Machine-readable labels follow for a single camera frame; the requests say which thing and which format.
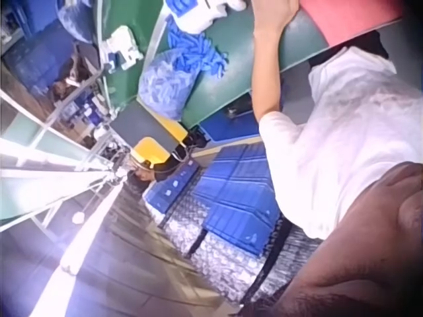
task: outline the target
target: yellow stool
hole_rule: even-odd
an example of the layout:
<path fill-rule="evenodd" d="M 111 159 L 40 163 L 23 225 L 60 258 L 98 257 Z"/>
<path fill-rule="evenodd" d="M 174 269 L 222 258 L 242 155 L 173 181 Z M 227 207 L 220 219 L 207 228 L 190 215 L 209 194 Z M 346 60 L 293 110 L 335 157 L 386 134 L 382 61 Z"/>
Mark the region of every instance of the yellow stool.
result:
<path fill-rule="evenodd" d="M 182 143 L 182 140 L 188 135 L 188 132 L 184 127 L 177 121 L 165 118 L 159 114 L 156 114 L 154 111 L 144 106 L 141 102 L 141 99 L 137 97 L 137 101 L 141 104 L 144 109 L 146 109 L 179 143 Z"/>
<path fill-rule="evenodd" d="M 165 162 L 171 155 L 152 137 L 145 137 L 138 142 L 131 154 L 140 163 L 148 160 L 152 165 Z"/>

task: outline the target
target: blue container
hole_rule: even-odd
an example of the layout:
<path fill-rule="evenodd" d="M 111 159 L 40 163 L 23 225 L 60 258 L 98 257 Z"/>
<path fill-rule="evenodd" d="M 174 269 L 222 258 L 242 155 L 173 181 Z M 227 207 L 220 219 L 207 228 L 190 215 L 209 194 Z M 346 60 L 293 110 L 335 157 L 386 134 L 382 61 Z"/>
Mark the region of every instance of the blue container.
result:
<path fill-rule="evenodd" d="M 272 229 L 248 211 L 214 203 L 203 227 L 232 245 L 261 256 Z"/>
<path fill-rule="evenodd" d="M 264 143 L 254 143 L 246 146 L 246 149 L 242 155 L 243 160 L 250 159 L 265 159 L 266 158 L 266 148 Z"/>
<path fill-rule="evenodd" d="M 167 198 L 164 194 L 156 194 L 150 196 L 147 195 L 145 196 L 145 200 L 152 207 L 156 208 L 156 210 L 163 214 L 166 213 L 173 204 L 173 201 Z"/>
<path fill-rule="evenodd" d="M 196 187 L 192 190 L 192 195 L 206 205 L 209 205 L 217 198 L 225 184 L 226 180 L 224 179 L 202 176 Z"/>
<path fill-rule="evenodd" d="M 247 149 L 247 145 L 233 145 L 231 147 L 224 147 L 217 156 L 214 158 L 214 162 L 219 160 L 240 160 L 243 157 L 245 150 Z"/>
<path fill-rule="evenodd" d="M 177 171 L 177 177 L 182 180 L 190 180 L 200 166 L 195 160 L 189 160 Z"/>
<path fill-rule="evenodd" d="M 207 170 L 204 172 L 204 176 L 228 180 L 237 165 L 238 161 L 236 160 L 217 160 L 207 167 Z"/>
<path fill-rule="evenodd" d="M 202 130 L 214 142 L 227 142 L 255 137 L 258 124 L 253 112 L 247 112 L 236 118 L 229 118 L 226 109 L 221 109 L 200 123 Z"/>
<path fill-rule="evenodd" d="M 241 160 L 234 169 L 231 180 L 263 183 L 273 187 L 267 158 Z"/>
<path fill-rule="evenodd" d="M 167 180 L 157 182 L 145 195 L 145 200 L 161 213 L 166 213 L 182 193 L 198 169 L 198 163 L 189 160 Z"/>
<path fill-rule="evenodd" d="M 266 184 L 228 181 L 220 191 L 218 202 L 247 210 L 260 218 L 271 229 L 280 216 L 275 193 Z"/>

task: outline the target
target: white t-shirt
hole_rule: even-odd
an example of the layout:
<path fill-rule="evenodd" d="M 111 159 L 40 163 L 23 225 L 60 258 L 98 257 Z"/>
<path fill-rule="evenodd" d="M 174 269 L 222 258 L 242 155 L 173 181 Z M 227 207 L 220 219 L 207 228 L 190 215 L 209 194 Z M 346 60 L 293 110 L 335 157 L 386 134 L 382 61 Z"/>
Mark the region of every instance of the white t-shirt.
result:
<path fill-rule="evenodd" d="M 282 213 L 325 239 L 388 169 L 423 161 L 423 97 L 390 61 L 354 47 L 314 67 L 309 80 L 309 121 L 300 127 L 270 112 L 260 134 Z"/>

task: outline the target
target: hand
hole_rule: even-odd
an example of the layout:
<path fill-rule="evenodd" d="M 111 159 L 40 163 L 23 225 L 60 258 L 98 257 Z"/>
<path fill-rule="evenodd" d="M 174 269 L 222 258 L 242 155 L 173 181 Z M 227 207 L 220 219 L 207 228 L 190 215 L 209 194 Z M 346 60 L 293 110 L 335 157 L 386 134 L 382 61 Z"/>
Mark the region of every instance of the hand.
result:
<path fill-rule="evenodd" d="M 279 40 L 298 9 L 299 0 L 252 0 L 254 35 L 276 35 Z"/>

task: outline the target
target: blue plastic crate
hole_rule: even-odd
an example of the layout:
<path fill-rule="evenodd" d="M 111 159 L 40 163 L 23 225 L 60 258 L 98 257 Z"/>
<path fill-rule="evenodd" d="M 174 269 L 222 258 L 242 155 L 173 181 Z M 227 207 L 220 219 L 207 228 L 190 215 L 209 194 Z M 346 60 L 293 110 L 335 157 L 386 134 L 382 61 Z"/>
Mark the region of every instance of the blue plastic crate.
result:
<path fill-rule="evenodd" d="M 192 195 L 200 201 L 209 204 L 216 199 L 225 184 L 226 180 L 224 179 L 202 176 L 192 190 Z"/>
<path fill-rule="evenodd" d="M 215 112 L 200 123 L 200 127 L 216 143 L 237 141 L 259 135 L 258 123 L 253 112 L 229 118 L 225 108 Z"/>
<path fill-rule="evenodd" d="M 162 194 L 146 196 L 145 200 L 160 213 L 166 213 L 173 204 L 173 201 Z"/>
<path fill-rule="evenodd" d="M 243 157 L 246 148 L 247 145 L 245 144 L 224 147 L 214 158 L 214 161 L 216 162 L 219 160 L 240 160 L 240 158 Z"/>
<path fill-rule="evenodd" d="M 247 145 L 242 160 L 250 159 L 265 159 L 266 158 L 266 148 L 264 147 L 263 142 L 254 143 Z"/>
<path fill-rule="evenodd" d="M 214 203 L 203 224 L 204 228 L 232 245 L 261 256 L 272 229 L 248 211 Z"/>
<path fill-rule="evenodd" d="M 166 213 L 188 185 L 198 167 L 197 162 L 189 160 L 168 179 L 154 184 L 145 195 L 146 202 L 161 213 Z"/>
<path fill-rule="evenodd" d="M 273 188 L 267 158 L 243 159 L 238 162 L 231 180 L 264 183 Z"/>
<path fill-rule="evenodd" d="M 275 193 L 266 184 L 228 181 L 220 191 L 218 202 L 250 211 L 274 228 L 280 216 Z"/>
<path fill-rule="evenodd" d="M 238 161 L 236 160 L 219 160 L 209 165 L 204 172 L 204 176 L 211 178 L 221 178 L 228 180 L 233 171 L 236 169 Z"/>
<path fill-rule="evenodd" d="M 177 178 L 189 181 L 199 167 L 200 166 L 195 160 L 189 160 L 186 164 L 184 164 L 184 166 L 180 167 L 178 170 Z"/>

